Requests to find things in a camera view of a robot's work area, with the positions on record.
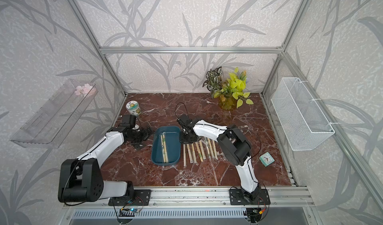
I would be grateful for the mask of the chopstick pair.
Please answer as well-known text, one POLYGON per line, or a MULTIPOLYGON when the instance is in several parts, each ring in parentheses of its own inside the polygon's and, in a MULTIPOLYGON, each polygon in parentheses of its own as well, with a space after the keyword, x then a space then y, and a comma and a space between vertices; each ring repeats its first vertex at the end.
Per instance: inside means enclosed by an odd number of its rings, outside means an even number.
POLYGON ((214 142, 214 140, 211 141, 211 144, 212 144, 213 156, 214 156, 214 158, 217 160, 218 157, 217 157, 217 151, 216 151, 216 146, 215 146, 215 142, 214 142))
POLYGON ((202 157, 205 160, 206 159, 206 155, 205 155, 205 152, 203 150, 203 145, 202 145, 202 141, 201 140, 199 140, 199 146, 200 146, 202 157))
POLYGON ((208 138, 207 141, 208 141, 208 147, 209 147, 210 156, 214 159, 215 156, 214 156, 214 151, 212 149, 211 140, 208 138))
POLYGON ((194 144, 191 144, 191 148, 192 148, 193 162, 194 162, 195 164, 197 164, 197 157, 196 157, 196 154, 195 154, 194 144))
POLYGON ((197 152, 198 152, 199 159, 200 159, 200 161, 201 161, 201 163, 202 163, 202 162, 203 162, 203 156, 202 156, 202 154, 201 154, 201 151, 200 151, 200 148, 199 148, 197 142, 195 142, 195 146, 196 146, 196 148, 197 148, 197 152))

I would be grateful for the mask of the teal storage box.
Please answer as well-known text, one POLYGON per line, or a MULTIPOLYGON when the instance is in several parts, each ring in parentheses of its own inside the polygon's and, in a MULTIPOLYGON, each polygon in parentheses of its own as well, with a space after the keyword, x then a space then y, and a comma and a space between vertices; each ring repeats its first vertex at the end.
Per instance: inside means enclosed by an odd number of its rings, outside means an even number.
POLYGON ((156 130, 151 154, 151 160, 155 165, 171 166, 178 163, 181 157, 180 131, 180 128, 177 126, 163 126, 156 130), (162 134, 165 134, 168 163, 163 161, 162 134))

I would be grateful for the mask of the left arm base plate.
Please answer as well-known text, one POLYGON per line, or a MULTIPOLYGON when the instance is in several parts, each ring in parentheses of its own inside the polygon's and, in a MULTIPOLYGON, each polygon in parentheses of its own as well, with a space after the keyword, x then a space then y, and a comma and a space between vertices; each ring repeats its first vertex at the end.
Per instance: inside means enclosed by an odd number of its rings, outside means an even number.
POLYGON ((133 195, 110 198, 108 206, 139 206, 149 205, 151 190, 134 190, 133 195))

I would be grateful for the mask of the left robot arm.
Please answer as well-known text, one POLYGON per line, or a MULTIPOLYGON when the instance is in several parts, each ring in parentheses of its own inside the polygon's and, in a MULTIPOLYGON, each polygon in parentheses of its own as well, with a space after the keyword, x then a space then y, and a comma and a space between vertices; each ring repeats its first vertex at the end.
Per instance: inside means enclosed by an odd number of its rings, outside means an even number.
POLYGON ((101 167, 106 159, 126 142, 141 144, 148 140, 153 130, 130 126, 113 127, 92 148, 75 159, 65 160, 60 168, 58 200, 61 203, 82 204, 101 199, 122 197, 135 199, 132 182, 106 181, 101 167))

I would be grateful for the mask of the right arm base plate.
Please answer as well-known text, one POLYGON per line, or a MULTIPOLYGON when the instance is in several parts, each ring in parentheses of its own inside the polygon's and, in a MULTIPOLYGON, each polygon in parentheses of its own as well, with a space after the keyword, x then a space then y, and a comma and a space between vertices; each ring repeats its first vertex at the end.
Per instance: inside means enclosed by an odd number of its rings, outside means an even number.
POLYGON ((231 205, 270 205, 268 190, 266 188, 261 188, 259 185, 252 193, 249 193, 242 188, 231 187, 229 189, 229 198, 231 205))

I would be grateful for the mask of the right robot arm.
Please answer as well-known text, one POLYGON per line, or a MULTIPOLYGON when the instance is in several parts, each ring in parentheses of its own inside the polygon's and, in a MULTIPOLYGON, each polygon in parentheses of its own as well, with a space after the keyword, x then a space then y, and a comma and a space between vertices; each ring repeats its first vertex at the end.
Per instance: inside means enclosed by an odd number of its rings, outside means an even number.
POLYGON ((186 114, 177 122, 182 128, 182 144, 197 142, 202 137, 218 142, 226 159, 236 167, 242 190, 249 194, 258 193, 260 187, 251 164, 251 144, 237 126, 219 126, 199 118, 191 119, 186 114))

